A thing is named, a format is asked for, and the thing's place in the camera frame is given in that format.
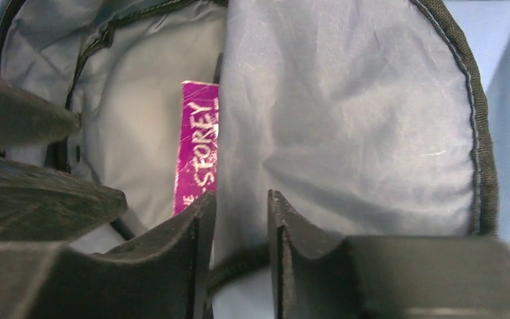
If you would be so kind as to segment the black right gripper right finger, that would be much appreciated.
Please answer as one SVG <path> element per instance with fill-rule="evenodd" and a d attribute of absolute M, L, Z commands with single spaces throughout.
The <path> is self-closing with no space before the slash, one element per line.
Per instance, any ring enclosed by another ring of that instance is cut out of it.
<path fill-rule="evenodd" d="M 276 318 L 510 318 L 493 237 L 344 237 L 271 190 L 268 238 Z"/>

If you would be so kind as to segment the purple Treehouse book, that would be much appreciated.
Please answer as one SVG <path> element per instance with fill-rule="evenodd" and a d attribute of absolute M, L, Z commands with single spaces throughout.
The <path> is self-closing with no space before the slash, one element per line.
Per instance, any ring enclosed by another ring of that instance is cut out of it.
<path fill-rule="evenodd" d="M 218 84 L 184 81 L 173 215 L 217 189 Z"/>

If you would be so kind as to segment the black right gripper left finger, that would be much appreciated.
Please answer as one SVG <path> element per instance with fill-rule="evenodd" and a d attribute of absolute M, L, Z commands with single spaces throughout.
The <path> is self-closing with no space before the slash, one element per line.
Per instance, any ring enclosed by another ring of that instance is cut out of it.
<path fill-rule="evenodd" d="M 0 318 L 202 318 L 216 197 L 104 254 L 0 242 Z"/>

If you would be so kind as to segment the blue student backpack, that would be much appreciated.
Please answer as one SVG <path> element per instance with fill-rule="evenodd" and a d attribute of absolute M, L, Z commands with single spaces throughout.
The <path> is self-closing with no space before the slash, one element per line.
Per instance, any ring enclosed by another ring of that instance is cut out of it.
<path fill-rule="evenodd" d="M 510 246 L 510 106 L 489 105 L 445 1 L 0 1 L 0 78 L 79 119 L 61 140 L 0 158 L 127 202 L 77 239 L 6 242 L 87 255 L 174 217 L 181 84 L 218 84 L 202 318 L 276 318 L 271 190 L 344 237 Z"/>

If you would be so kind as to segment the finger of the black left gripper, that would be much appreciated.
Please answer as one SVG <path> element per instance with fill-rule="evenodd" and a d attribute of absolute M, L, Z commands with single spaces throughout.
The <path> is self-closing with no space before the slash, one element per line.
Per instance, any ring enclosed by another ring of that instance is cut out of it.
<path fill-rule="evenodd" d="M 0 241 L 68 241 L 114 221 L 124 193 L 0 158 Z"/>
<path fill-rule="evenodd" d="M 55 142 L 78 129 L 73 113 L 0 78 L 0 151 Z"/>

